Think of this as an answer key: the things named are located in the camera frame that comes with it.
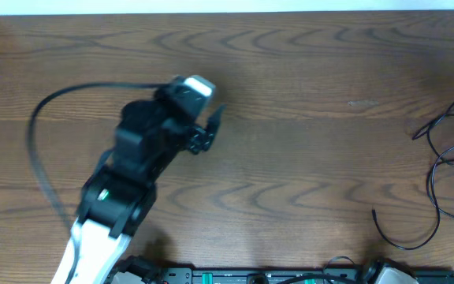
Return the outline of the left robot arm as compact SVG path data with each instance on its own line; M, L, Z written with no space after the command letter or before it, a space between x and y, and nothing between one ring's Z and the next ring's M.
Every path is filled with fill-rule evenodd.
M197 99L138 100L121 111L115 145L81 189L76 220L54 283L103 283L157 200L156 181L181 151L208 151L224 107L202 128Z

